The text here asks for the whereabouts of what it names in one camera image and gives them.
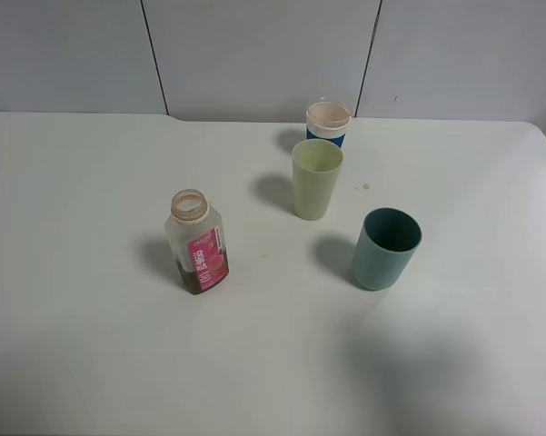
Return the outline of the pale green plastic cup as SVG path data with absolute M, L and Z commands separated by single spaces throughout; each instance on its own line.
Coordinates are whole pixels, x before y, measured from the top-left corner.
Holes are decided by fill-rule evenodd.
M 306 221 L 326 214 L 343 163 L 342 150 L 324 139 L 299 142 L 292 151 L 295 213 Z

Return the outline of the clear bottle with pink label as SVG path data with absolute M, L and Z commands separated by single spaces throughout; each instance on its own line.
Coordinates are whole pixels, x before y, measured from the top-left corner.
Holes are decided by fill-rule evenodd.
M 174 195 L 164 230 L 187 291 L 206 292 L 229 274 L 222 216 L 195 189 Z

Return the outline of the blue and white cup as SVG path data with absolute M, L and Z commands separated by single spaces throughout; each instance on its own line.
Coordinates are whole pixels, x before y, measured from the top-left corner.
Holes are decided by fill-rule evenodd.
M 306 138 L 327 140 L 342 148 L 351 120 L 350 111 L 342 103 L 312 103 L 306 111 Z

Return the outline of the teal plastic cup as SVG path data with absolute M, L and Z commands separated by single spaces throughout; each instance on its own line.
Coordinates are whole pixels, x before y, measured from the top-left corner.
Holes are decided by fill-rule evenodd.
M 362 288 L 394 285 L 422 241 L 420 225 L 406 212 L 383 207 L 368 213 L 352 257 L 352 277 Z

